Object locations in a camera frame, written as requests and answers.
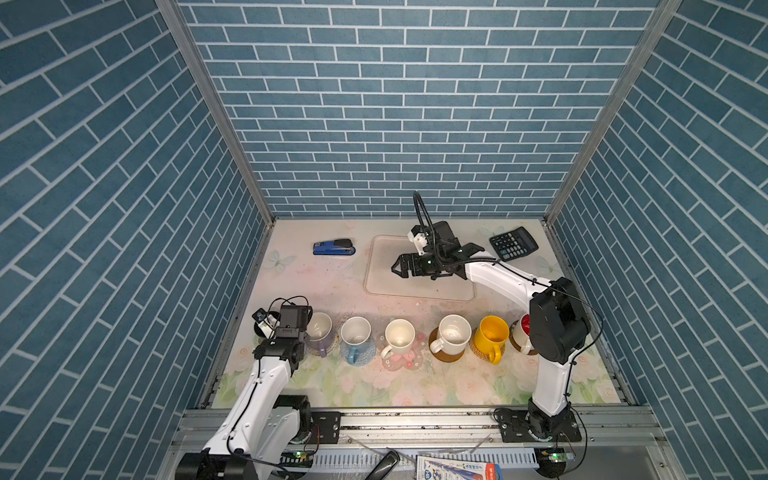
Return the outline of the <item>lavender mug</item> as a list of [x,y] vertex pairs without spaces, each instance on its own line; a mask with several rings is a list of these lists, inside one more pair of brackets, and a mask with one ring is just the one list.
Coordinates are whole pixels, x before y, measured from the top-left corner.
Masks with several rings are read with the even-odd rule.
[[307,348],[322,358],[327,357],[337,344],[337,334],[331,317],[322,312],[313,314],[307,326]]

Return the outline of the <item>beige serving tray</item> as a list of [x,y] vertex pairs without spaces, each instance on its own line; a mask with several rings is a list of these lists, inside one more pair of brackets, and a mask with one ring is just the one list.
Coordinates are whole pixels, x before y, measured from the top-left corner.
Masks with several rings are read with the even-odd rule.
[[370,294],[436,300],[469,301],[475,297],[474,284],[456,276],[437,280],[428,276],[404,279],[391,271],[400,254],[415,252],[414,245],[405,236],[374,237],[365,275],[365,290]]

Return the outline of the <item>light blue patterned mug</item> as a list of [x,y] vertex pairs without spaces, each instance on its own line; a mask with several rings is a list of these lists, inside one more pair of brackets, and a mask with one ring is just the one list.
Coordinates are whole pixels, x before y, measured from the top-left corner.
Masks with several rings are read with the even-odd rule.
[[373,341],[369,321],[359,316],[350,317],[341,326],[340,339],[341,342],[347,342],[350,345],[358,345],[368,339]]

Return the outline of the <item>white mug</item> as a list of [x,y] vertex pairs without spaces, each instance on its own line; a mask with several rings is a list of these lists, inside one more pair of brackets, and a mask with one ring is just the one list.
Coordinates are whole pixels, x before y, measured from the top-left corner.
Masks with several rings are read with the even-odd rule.
[[433,354],[460,355],[465,351],[471,335],[472,327],[464,317],[447,315],[439,323],[436,338],[430,341],[430,351]]
[[389,322],[385,329],[386,345],[381,352],[381,358],[389,359],[394,355],[405,355],[411,351],[416,338],[413,324],[406,319],[395,319]]

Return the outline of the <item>grey blue woven coaster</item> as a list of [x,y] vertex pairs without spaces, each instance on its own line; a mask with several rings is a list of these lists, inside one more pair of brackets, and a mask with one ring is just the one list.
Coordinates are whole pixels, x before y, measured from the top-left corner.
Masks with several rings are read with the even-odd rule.
[[340,355],[343,361],[353,367],[362,367],[370,363],[377,355],[375,343],[368,339],[358,345],[341,342]]

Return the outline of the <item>yellow mug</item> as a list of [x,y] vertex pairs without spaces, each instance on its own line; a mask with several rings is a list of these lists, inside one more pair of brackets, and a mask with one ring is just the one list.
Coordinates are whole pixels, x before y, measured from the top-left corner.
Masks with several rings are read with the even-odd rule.
[[498,316],[489,315],[481,320],[474,331],[476,345],[489,356],[489,363],[499,364],[509,339],[508,324]]

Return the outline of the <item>red interior mug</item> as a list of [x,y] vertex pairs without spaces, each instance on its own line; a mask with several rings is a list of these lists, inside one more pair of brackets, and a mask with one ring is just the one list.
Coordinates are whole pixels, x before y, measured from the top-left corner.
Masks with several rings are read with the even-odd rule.
[[530,338],[530,316],[528,314],[524,314],[510,327],[510,342],[521,354],[528,356],[538,354]]

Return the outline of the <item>cork woven coaster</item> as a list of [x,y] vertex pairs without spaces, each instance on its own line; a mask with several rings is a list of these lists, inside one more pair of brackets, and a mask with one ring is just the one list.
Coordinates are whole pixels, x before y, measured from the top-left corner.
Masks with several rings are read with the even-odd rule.
[[473,331],[470,338],[469,347],[475,356],[477,356],[480,360],[486,363],[489,363],[490,362],[489,356],[486,353],[482,352],[479,349],[479,347],[476,345],[475,334],[476,334],[476,331]]

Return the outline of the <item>pink flower coaster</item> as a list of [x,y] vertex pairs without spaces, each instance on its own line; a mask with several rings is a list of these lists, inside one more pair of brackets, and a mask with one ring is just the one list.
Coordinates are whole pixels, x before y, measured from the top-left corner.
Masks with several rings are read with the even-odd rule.
[[398,371],[401,369],[418,370],[424,364],[423,350],[425,347],[426,341],[418,340],[412,344],[408,352],[396,354],[392,346],[386,345],[381,355],[382,366],[388,371]]

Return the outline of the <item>dark brown round coaster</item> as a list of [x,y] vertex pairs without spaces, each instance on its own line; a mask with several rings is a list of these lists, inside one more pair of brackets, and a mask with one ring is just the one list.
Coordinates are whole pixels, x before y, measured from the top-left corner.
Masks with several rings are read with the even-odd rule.
[[534,349],[529,335],[526,333],[522,326],[522,322],[518,321],[510,327],[510,343],[521,354],[528,356],[535,356],[538,352]]

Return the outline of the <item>black mug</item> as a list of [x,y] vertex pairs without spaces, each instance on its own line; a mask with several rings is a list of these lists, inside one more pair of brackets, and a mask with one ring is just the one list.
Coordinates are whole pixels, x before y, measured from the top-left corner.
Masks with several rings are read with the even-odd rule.
[[269,323],[258,325],[254,322],[254,332],[260,338],[273,338],[277,328],[279,327],[280,314],[276,311],[269,312]]

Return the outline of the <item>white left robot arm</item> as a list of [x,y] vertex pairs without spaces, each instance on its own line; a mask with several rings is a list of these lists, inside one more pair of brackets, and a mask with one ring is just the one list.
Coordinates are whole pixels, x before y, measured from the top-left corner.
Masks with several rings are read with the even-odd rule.
[[283,451],[311,428],[309,401],[284,388],[305,356],[310,305],[280,306],[271,333],[255,347],[248,381],[225,420],[198,452],[186,453],[176,479],[280,479],[294,475],[280,464]]

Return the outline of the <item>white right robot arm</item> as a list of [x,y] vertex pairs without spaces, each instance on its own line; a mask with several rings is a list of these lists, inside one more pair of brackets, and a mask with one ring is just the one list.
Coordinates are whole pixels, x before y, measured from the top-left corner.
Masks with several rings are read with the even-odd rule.
[[400,255],[392,265],[391,271],[399,277],[436,280],[455,275],[528,308],[528,335],[540,360],[527,423],[532,436],[540,441],[558,436],[571,418],[572,369],[588,348],[586,337],[590,334],[585,304],[573,282],[564,277],[537,279],[508,264],[538,249],[523,227],[489,238],[495,258],[477,244],[462,245],[445,221],[420,223],[407,238],[416,251]]

